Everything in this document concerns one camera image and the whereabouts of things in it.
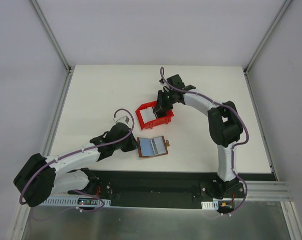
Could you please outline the red plastic bin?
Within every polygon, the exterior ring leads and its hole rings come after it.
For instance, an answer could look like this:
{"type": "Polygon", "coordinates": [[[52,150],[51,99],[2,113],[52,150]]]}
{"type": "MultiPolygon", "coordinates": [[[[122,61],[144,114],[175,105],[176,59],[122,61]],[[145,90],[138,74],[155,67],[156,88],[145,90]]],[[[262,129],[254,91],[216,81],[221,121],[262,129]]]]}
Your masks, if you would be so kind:
{"type": "Polygon", "coordinates": [[[141,104],[135,114],[141,130],[153,129],[156,126],[169,124],[174,116],[173,110],[164,113],[163,116],[158,116],[153,112],[156,106],[156,101],[141,104]]]}

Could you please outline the silver VIP card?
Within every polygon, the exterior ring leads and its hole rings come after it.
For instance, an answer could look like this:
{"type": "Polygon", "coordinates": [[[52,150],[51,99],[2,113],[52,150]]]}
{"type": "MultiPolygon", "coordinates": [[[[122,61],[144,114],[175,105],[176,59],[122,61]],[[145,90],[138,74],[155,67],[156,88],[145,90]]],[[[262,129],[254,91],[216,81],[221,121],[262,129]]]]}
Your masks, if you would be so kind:
{"type": "Polygon", "coordinates": [[[154,156],[153,146],[149,138],[139,138],[141,157],[154,156]]]}
{"type": "Polygon", "coordinates": [[[163,137],[159,136],[151,140],[154,155],[162,155],[166,153],[166,146],[163,137]]]}

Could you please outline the brown leather card holder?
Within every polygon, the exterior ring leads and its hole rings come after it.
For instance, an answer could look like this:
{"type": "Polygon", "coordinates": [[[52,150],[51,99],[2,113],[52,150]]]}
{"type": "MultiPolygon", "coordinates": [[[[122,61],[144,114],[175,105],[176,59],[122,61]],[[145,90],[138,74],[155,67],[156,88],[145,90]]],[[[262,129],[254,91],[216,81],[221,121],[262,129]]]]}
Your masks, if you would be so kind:
{"type": "Polygon", "coordinates": [[[139,144],[138,154],[140,158],[153,158],[169,154],[168,147],[170,142],[164,136],[154,138],[138,137],[137,142],[139,144]]]}

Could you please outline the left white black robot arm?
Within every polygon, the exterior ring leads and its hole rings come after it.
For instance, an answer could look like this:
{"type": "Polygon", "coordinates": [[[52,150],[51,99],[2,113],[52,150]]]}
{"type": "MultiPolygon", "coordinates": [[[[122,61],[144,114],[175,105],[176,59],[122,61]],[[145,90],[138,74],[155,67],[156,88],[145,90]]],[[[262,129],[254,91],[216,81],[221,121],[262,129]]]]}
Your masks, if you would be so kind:
{"type": "Polygon", "coordinates": [[[36,207],[51,195],[63,192],[99,197],[103,182],[87,166],[111,157],[117,150],[126,153],[138,148],[132,129],[124,123],[116,123],[79,150],[54,156],[36,153],[13,181],[20,192],[19,202],[36,207]]]}

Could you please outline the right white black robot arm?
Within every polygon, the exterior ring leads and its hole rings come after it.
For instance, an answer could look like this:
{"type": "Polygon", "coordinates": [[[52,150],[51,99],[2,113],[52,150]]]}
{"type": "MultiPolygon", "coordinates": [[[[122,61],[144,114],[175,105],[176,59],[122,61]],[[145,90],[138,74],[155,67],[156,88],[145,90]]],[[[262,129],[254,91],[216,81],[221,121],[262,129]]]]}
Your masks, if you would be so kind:
{"type": "Polygon", "coordinates": [[[156,116],[162,117],[173,109],[175,103],[193,107],[208,117],[209,133],[218,149],[218,171],[216,192],[221,197],[228,197],[238,183],[235,170],[234,145],[243,133],[243,126],[236,116],[233,102],[219,103],[202,95],[196,87],[185,85],[179,75],[159,81],[163,89],[157,93],[156,116]]]}

